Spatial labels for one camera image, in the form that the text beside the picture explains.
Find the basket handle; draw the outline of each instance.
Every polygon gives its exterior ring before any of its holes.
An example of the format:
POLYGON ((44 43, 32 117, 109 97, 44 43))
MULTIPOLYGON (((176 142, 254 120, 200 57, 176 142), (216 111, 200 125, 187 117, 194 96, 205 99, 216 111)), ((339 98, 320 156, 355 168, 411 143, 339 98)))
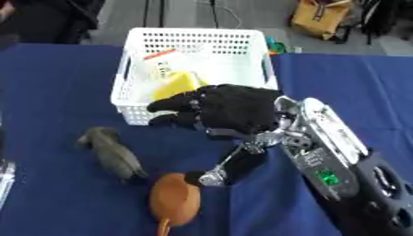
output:
POLYGON ((121 58, 121 63, 119 64, 118 73, 117 73, 117 75, 121 76, 124 79, 124 81, 126 81, 126 79, 129 76, 131 64, 132 64, 131 56, 129 55, 129 53, 124 51, 124 54, 122 55, 122 58, 121 58))
POLYGON ((271 58, 268 53, 264 53, 262 67, 264 71, 266 88, 278 90, 276 74, 274 73, 274 67, 271 63, 271 58))

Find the dark clothing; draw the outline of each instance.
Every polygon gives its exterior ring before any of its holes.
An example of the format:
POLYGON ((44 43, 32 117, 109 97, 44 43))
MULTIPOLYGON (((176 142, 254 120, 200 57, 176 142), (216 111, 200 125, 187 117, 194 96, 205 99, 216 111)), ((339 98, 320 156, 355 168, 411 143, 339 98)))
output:
POLYGON ((78 43, 96 27, 104 0, 11 0, 17 11, 0 25, 0 35, 23 42, 78 43))

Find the yellow bag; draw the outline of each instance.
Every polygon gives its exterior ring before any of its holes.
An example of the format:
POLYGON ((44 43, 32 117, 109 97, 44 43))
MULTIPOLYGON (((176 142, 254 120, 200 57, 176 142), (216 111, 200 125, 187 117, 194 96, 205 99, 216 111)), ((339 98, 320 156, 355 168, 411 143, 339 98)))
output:
POLYGON ((165 85, 153 93, 154 100, 164 100, 182 92, 189 92, 208 85, 189 71, 171 71, 165 79, 165 85))
POLYGON ((300 0, 291 24, 296 29, 321 36, 326 41, 336 34, 338 25, 351 7, 351 0, 332 4, 317 3, 316 0, 300 0))

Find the white plastic basket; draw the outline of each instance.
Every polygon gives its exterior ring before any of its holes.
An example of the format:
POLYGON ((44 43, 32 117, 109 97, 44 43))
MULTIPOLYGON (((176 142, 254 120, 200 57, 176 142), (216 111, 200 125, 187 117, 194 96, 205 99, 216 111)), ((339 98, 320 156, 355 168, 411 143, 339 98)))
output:
POLYGON ((136 100, 134 93, 148 82, 139 69, 143 58, 171 48, 193 56, 196 73, 210 85, 277 89, 266 40, 258 30, 135 28, 129 31, 111 97, 128 124, 146 125, 162 113, 147 112, 148 100, 136 100))

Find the robotic hand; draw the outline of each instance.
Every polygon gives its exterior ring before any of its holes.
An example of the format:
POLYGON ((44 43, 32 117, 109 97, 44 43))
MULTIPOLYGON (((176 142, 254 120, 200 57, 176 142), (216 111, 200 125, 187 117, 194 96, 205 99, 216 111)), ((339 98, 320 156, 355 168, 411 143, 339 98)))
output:
POLYGON ((213 170, 187 173, 189 183, 236 183, 265 161, 267 148, 280 144, 343 235, 413 235, 413 186, 316 99, 220 85, 159 100, 148 109, 178 112, 151 124, 204 126, 212 136, 242 141, 213 170))

